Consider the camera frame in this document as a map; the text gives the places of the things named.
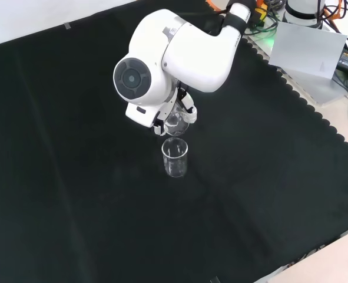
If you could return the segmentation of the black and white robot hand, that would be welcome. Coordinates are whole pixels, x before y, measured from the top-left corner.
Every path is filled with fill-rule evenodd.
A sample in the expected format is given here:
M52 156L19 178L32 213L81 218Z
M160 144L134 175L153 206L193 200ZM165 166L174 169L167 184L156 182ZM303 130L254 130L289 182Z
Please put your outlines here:
M158 136L180 136L197 120L197 108L187 92L188 86L179 82L172 97L160 108L153 124Z

